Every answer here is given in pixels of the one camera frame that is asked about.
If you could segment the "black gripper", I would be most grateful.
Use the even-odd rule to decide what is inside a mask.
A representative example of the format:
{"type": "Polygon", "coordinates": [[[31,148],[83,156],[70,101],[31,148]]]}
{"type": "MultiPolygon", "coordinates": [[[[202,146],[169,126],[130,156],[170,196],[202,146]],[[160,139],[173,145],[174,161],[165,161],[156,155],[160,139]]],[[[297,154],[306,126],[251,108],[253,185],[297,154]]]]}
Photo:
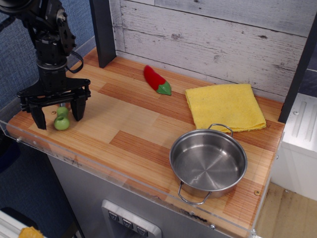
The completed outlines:
{"type": "Polygon", "coordinates": [[[39,129],[47,129],[42,107],[70,103],[76,121],[84,116],[86,101],[91,96],[90,80],[67,77],[65,66],[37,63],[38,81],[17,93],[22,110],[31,113],[39,129]]]}

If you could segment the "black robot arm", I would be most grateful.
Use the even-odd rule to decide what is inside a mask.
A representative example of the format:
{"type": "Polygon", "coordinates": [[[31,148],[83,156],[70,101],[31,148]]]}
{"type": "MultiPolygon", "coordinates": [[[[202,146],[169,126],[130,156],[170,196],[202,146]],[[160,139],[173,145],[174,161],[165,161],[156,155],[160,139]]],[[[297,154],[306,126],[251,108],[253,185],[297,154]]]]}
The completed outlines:
{"type": "Polygon", "coordinates": [[[38,81],[17,93],[23,111],[32,115],[39,129],[46,129],[43,107],[70,103],[77,121],[84,116],[86,101],[90,97],[88,79],[68,78],[67,57],[73,55],[75,36],[71,33],[67,14],[58,0],[2,0],[0,11],[8,18],[0,27],[4,29],[19,19],[27,28],[37,55],[38,81]]]}

